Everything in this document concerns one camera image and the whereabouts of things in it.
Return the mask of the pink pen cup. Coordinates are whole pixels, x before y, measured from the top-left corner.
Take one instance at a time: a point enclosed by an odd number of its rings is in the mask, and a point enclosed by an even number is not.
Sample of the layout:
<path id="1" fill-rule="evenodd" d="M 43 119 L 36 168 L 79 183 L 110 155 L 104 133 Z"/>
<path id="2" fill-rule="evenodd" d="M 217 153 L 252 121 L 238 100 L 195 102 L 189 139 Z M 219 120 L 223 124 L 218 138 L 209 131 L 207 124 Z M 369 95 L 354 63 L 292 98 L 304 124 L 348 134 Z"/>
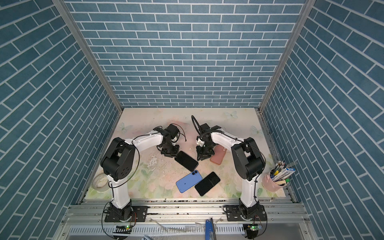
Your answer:
<path id="1" fill-rule="evenodd" d="M 288 184 L 288 182 L 286 182 L 286 180 L 281 180 L 278 182 L 282 182 L 282 184 L 279 185 L 276 182 L 272 181 L 271 171 L 268 174 L 265 174 L 265 176 L 262 179 L 262 185 L 269 192 L 276 192 Z"/>

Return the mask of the blue white box in cup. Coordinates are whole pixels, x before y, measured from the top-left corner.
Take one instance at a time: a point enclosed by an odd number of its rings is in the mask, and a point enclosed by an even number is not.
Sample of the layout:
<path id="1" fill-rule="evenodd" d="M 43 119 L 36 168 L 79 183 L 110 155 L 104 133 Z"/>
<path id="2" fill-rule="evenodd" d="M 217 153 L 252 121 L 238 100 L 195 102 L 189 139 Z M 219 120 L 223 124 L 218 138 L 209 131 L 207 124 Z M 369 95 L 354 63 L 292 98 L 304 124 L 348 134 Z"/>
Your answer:
<path id="1" fill-rule="evenodd" d="M 292 175 L 296 169 L 294 168 L 285 168 L 281 172 L 279 172 L 276 176 L 271 178 L 272 181 L 277 182 L 283 179 L 288 178 L 290 175 Z"/>

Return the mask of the aluminium frame post right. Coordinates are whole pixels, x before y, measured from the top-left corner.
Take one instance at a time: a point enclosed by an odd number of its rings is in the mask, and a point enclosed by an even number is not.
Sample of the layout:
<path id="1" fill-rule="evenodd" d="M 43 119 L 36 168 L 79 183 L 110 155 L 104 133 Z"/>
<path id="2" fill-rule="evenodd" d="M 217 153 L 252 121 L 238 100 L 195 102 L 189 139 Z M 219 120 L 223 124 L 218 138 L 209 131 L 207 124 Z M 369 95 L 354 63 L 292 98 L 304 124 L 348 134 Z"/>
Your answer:
<path id="1" fill-rule="evenodd" d="M 279 81 L 279 78 L 283 72 L 283 69 L 288 61 L 288 58 L 295 46 L 295 43 L 297 42 L 299 35 L 304 27 L 304 24 L 309 17 L 309 14 L 315 4 L 316 0 L 307 0 L 303 6 L 303 9 L 301 10 L 301 13 L 298 17 L 298 21 L 295 24 L 295 27 L 293 28 L 292 34 L 287 42 L 287 45 L 285 47 L 285 50 L 281 56 L 281 59 L 279 61 L 279 64 L 275 70 L 275 73 L 273 77 L 271 78 L 270 84 L 267 87 L 266 93 L 263 97 L 263 100 L 259 106 L 259 112 L 262 113 L 265 108 L 267 107 L 268 101 L 270 97 L 272 96 L 272 93 Z"/>

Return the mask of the black phone case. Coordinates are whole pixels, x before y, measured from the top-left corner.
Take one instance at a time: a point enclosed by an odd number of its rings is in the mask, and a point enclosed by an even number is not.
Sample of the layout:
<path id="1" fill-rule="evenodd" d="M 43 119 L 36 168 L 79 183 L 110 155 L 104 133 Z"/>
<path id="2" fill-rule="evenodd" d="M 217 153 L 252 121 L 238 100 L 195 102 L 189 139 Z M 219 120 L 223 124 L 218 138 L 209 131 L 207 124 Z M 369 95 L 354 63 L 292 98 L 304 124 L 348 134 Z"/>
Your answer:
<path id="1" fill-rule="evenodd" d="M 186 154 L 183 151 L 179 151 L 175 156 L 175 161 L 186 168 L 188 171 L 193 172 L 196 167 L 199 165 L 198 161 L 193 159 L 191 156 Z"/>

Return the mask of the dusty pink phone case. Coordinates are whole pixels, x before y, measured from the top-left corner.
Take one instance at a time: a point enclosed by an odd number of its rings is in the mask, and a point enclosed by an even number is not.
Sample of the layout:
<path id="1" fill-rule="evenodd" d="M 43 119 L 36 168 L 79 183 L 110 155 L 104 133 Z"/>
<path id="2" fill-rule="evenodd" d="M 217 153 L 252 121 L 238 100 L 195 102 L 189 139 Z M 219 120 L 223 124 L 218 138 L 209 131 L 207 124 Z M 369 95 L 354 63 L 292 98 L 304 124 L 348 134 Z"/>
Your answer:
<path id="1" fill-rule="evenodd" d="M 221 145 L 216 145 L 214 148 L 214 155 L 211 156 L 210 161 L 216 165 L 221 165 L 226 153 L 226 148 Z"/>

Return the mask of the white tape roll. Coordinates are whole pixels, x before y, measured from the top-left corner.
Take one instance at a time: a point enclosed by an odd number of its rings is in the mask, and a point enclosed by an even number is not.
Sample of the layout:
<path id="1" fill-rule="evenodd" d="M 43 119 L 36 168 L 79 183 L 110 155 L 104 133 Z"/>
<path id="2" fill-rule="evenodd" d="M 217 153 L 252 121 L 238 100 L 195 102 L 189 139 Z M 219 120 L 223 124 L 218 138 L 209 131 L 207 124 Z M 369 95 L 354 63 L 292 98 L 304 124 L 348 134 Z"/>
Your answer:
<path id="1" fill-rule="evenodd" d="M 100 173 L 93 178 L 91 186 L 97 192 L 103 193 L 110 189 L 108 183 L 107 175 Z"/>

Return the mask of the blue smartphone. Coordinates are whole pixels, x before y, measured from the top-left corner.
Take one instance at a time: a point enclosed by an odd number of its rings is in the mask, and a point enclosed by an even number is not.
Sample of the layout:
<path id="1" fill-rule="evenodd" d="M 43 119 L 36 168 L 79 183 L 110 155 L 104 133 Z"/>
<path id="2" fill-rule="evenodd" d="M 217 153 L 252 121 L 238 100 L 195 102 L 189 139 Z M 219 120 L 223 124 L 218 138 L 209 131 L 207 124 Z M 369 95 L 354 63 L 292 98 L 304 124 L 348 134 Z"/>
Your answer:
<path id="1" fill-rule="evenodd" d="M 184 193 L 202 180 L 203 178 L 199 171 L 195 170 L 183 177 L 182 179 L 178 180 L 176 182 L 176 186 L 179 189 L 180 193 Z"/>

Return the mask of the blue handled tool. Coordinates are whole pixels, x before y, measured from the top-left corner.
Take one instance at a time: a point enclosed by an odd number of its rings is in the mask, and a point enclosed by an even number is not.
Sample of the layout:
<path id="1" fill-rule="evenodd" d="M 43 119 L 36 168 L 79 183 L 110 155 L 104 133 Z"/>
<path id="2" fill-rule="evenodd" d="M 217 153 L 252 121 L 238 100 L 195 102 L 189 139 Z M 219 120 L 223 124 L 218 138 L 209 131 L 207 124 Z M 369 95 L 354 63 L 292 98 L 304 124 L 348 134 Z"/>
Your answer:
<path id="1" fill-rule="evenodd" d="M 206 220 L 205 223 L 205 240 L 216 240 L 216 232 L 214 221 L 211 218 L 210 220 Z"/>

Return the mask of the aluminium frame post left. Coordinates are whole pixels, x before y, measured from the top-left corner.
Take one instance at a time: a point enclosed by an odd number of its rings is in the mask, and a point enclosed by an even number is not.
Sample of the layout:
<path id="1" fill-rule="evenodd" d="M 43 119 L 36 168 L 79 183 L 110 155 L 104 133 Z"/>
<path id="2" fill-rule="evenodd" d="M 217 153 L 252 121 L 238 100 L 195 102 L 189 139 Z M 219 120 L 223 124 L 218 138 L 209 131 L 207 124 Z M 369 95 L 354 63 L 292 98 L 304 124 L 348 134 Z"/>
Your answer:
<path id="1" fill-rule="evenodd" d="M 115 107 L 117 108 L 117 110 L 121 114 L 123 112 L 124 108 L 122 107 L 116 94 L 112 90 L 111 85 L 109 84 L 105 74 L 103 73 L 100 65 L 98 64 L 95 56 L 93 55 L 87 41 L 85 40 L 84 36 L 82 35 L 81 30 L 79 29 L 75 19 L 71 15 L 65 1 L 52 0 L 52 2 L 55 5 L 55 7 L 57 8 L 59 14 L 63 18 L 64 22 L 66 23 L 67 27 L 69 28 L 70 32 L 72 33 L 73 37 L 75 38 L 76 42 L 78 43 L 78 45 L 81 48 L 82 52 L 84 53 L 85 57 L 89 61 L 92 69 L 94 70 L 94 72 L 98 76 L 101 84 L 103 85 L 103 87 L 107 91 L 110 99 L 112 100 Z"/>

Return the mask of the aluminium frame post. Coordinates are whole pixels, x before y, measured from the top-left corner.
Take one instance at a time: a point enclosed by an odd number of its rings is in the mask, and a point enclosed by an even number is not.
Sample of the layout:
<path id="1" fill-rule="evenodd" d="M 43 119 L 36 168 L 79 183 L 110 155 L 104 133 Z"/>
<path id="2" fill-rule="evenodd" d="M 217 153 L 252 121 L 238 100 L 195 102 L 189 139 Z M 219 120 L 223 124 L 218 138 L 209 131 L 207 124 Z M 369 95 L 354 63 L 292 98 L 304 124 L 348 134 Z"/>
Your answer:
<path id="1" fill-rule="evenodd" d="M 288 58 L 295 46 L 295 43 L 297 42 L 299 35 L 304 27 L 304 24 L 309 17 L 309 14 L 315 4 L 316 0 L 307 0 L 303 6 L 303 9 L 301 10 L 301 13 L 298 17 L 298 21 L 295 24 L 295 27 L 293 28 L 292 34 L 287 42 L 287 45 L 285 47 L 285 50 L 281 56 L 281 59 L 279 61 L 279 64 L 275 70 L 275 73 L 273 77 L 271 78 L 270 84 L 267 87 L 266 93 L 263 97 L 263 100 L 259 106 L 259 112 L 262 113 L 265 108 L 267 107 L 268 101 L 270 97 L 272 96 L 272 93 L 279 81 L 279 78 L 283 72 L 283 69 L 288 61 Z"/>
<path id="2" fill-rule="evenodd" d="M 122 107 L 116 94 L 112 90 L 111 85 L 109 84 L 105 74 L 103 73 L 100 65 L 98 64 L 95 56 L 93 55 L 87 41 L 85 40 L 84 36 L 82 35 L 81 30 L 79 29 L 75 19 L 71 15 L 65 1 L 52 0 L 52 2 L 55 5 L 55 7 L 57 8 L 59 14 L 63 18 L 64 22 L 66 23 L 67 27 L 69 28 L 70 32 L 72 33 L 73 37 L 75 38 L 76 42 L 78 43 L 78 45 L 81 48 L 82 52 L 84 53 L 85 57 L 89 61 L 92 69 L 94 70 L 94 72 L 98 76 L 101 84 L 103 85 L 103 87 L 107 91 L 110 99 L 112 100 L 115 107 L 117 108 L 117 110 L 121 114 L 123 112 L 124 108 Z"/>

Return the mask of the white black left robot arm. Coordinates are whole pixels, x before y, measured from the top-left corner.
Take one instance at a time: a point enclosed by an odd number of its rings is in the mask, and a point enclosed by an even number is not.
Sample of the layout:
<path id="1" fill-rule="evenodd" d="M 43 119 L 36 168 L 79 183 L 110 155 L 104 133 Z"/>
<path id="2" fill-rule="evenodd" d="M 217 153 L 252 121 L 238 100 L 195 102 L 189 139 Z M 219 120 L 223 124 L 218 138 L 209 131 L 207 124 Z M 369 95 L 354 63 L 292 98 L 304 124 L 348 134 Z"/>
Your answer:
<path id="1" fill-rule="evenodd" d="M 167 157 L 176 156 L 180 148 L 177 145 L 180 135 L 180 132 L 158 130 L 133 139 L 112 140 L 101 160 L 101 167 L 112 189 L 113 199 L 108 210 L 116 222 L 126 222 L 133 218 L 132 200 L 126 182 L 130 179 L 134 160 L 139 160 L 140 152 L 151 147 L 159 147 Z"/>

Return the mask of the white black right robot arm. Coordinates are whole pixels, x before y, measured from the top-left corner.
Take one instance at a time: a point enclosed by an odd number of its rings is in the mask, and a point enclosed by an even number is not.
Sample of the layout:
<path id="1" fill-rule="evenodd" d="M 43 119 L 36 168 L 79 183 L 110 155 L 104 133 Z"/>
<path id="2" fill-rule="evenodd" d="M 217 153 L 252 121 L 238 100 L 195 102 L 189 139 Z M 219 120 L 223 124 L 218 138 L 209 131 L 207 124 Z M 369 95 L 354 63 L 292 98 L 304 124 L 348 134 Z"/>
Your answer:
<path id="1" fill-rule="evenodd" d="M 239 213 L 245 220 L 258 217 L 267 221 L 265 208 L 257 197 L 258 177 L 266 167 L 265 156 L 253 138 L 238 138 L 226 133 L 218 126 L 199 130 L 197 136 L 198 160 L 214 155 L 214 147 L 220 145 L 232 153 L 237 174 L 242 178 L 242 192 L 239 199 Z"/>

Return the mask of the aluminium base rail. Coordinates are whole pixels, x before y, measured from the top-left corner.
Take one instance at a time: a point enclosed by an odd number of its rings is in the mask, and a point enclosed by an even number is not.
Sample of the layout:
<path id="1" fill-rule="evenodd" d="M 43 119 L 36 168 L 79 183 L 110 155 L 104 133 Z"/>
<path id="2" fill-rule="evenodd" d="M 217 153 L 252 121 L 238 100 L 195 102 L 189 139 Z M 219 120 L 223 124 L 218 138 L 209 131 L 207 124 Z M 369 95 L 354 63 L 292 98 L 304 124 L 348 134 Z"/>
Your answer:
<path id="1" fill-rule="evenodd" d="M 219 240 L 243 240 L 245 221 L 228 221 L 227 205 L 236 199 L 168 199 L 133 201 L 138 221 L 106 223 L 104 201 L 70 206 L 55 234 L 56 240 L 203 240 L 205 224 L 213 221 Z M 261 199 L 267 220 L 258 222 L 260 240 L 314 240 L 316 233 L 301 203 L 290 198 Z"/>

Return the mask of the black smartphone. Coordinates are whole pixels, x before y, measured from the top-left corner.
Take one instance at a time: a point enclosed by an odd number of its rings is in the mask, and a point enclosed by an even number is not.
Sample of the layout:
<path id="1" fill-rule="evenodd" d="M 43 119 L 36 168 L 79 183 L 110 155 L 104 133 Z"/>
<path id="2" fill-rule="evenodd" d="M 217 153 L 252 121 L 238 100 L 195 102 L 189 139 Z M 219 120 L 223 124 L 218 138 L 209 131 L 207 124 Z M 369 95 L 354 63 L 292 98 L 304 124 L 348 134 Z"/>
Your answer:
<path id="1" fill-rule="evenodd" d="M 215 172 L 211 172 L 208 176 L 206 176 L 203 180 L 195 185 L 195 189 L 202 197 L 220 181 L 221 179 L 218 177 L 218 175 Z"/>

